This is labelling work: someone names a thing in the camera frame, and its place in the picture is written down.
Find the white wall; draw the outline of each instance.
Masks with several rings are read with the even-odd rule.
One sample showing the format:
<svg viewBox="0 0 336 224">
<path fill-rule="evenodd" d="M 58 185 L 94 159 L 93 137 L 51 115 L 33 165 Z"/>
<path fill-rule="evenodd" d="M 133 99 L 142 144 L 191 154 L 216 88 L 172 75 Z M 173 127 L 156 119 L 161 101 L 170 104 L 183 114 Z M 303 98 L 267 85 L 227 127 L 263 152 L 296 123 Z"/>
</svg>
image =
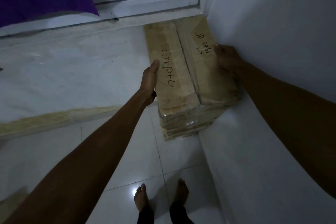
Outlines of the white wall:
<svg viewBox="0 0 336 224">
<path fill-rule="evenodd" d="M 208 15 L 217 41 L 336 102 L 336 0 L 213 0 Z M 336 200 L 305 173 L 246 93 L 200 136 L 230 223 L 336 222 Z"/>
</svg>

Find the white tile floor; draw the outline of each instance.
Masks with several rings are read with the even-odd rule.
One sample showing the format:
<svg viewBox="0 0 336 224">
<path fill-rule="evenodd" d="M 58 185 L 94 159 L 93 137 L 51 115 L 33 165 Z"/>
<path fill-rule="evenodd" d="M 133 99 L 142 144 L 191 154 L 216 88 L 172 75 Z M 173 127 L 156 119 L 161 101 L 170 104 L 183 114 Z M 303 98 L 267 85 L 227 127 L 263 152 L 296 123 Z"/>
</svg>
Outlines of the white tile floor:
<svg viewBox="0 0 336 224">
<path fill-rule="evenodd" d="M 108 119 L 0 142 L 0 200 L 24 186 L 31 192 L 58 161 Z M 148 107 L 87 223 L 136 223 L 133 196 L 142 183 L 155 210 L 155 223 L 171 223 L 169 206 L 179 177 L 190 191 L 185 205 L 190 219 L 196 224 L 223 223 L 198 135 L 164 141 L 157 107 Z"/>
</svg>

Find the taped cardboard box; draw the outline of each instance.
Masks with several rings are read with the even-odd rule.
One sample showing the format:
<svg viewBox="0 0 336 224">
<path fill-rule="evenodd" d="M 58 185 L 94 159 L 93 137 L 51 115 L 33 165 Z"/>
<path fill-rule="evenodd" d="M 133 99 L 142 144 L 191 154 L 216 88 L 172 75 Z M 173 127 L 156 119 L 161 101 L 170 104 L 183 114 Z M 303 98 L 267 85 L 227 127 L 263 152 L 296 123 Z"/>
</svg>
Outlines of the taped cardboard box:
<svg viewBox="0 0 336 224">
<path fill-rule="evenodd" d="M 240 98 L 217 65 L 204 16 L 145 25 L 144 32 L 150 61 L 160 61 L 155 90 L 166 140 L 195 134 Z"/>
</svg>

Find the toe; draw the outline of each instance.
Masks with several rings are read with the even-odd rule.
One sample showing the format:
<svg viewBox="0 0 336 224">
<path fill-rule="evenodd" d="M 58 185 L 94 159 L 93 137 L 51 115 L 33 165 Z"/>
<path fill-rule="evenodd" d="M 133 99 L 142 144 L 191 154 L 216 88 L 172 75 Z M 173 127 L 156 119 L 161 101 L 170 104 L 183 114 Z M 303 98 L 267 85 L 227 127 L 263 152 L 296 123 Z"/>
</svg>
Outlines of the toe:
<svg viewBox="0 0 336 224">
<path fill-rule="evenodd" d="M 141 189 L 142 189 L 142 191 L 146 191 L 146 185 L 144 183 L 141 184 Z"/>
</svg>

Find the white window frame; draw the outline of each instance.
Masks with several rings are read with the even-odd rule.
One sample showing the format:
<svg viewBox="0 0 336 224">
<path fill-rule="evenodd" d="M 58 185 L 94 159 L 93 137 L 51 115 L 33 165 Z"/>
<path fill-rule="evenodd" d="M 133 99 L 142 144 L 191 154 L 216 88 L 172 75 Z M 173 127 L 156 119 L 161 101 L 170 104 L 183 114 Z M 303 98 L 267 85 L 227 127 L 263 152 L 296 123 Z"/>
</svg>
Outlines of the white window frame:
<svg viewBox="0 0 336 224">
<path fill-rule="evenodd" d="M 64 27 L 106 19 L 121 18 L 197 5 L 199 0 L 93 0 L 99 16 L 89 13 L 51 15 L 0 28 L 0 36 L 20 32 Z"/>
</svg>

